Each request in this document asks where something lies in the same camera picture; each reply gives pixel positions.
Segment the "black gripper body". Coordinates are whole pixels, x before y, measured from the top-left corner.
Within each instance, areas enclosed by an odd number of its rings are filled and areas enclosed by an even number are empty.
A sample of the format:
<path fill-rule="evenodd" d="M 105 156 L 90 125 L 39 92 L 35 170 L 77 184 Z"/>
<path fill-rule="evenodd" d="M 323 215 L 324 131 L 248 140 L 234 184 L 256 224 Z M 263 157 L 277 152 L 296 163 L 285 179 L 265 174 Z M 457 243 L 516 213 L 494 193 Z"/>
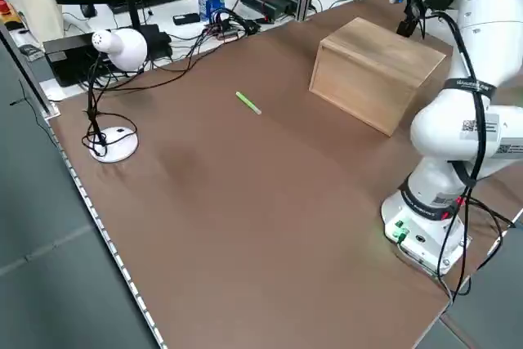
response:
<path fill-rule="evenodd" d="M 417 8 L 407 8 L 405 17 L 400 21 L 396 33 L 402 37 L 411 37 L 420 22 L 421 12 Z"/>

